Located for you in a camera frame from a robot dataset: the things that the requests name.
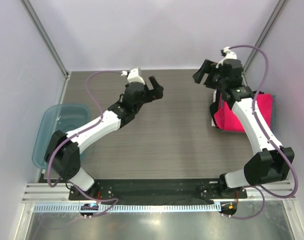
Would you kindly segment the pink t shirt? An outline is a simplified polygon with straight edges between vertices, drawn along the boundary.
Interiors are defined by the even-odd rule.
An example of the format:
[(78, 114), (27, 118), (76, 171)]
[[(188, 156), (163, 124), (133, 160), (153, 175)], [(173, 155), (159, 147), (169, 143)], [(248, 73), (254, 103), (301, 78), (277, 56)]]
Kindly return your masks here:
[[(257, 98), (259, 110), (270, 128), (272, 95), (260, 92)], [(229, 109), (227, 103), (221, 99), (220, 108), (214, 115), (217, 128), (226, 132), (245, 133), (236, 115)]]

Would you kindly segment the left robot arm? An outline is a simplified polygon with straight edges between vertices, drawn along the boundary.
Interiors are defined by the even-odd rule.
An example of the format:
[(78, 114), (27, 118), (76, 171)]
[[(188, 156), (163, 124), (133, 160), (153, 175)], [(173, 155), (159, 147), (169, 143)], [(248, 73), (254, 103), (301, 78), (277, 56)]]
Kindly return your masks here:
[(67, 133), (54, 132), (44, 157), (48, 164), (47, 174), (56, 172), (59, 179), (71, 183), (86, 199), (95, 201), (99, 186), (81, 167), (80, 155), (105, 135), (130, 123), (144, 104), (163, 98), (163, 86), (153, 76), (149, 81), (152, 89), (145, 82), (129, 80), (124, 93), (98, 118)]

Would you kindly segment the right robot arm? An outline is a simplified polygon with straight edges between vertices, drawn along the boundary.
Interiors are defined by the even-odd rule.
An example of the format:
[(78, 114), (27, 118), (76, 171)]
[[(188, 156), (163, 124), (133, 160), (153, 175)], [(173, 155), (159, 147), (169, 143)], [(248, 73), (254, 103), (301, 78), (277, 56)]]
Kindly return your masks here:
[(234, 194), (236, 188), (281, 182), (287, 178), (288, 164), (294, 159), (290, 147), (284, 147), (272, 134), (263, 118), (254, 92), (242, 83), (243, 67), (238, 59), (216, 63), (206, 59), (193, 75), (196, 83), (206, 77), (205, 86), (217, 90), (240, 121), (253, 151), (252, 158), (237, 171), (220, 175), (217, 191), (223, 198)]

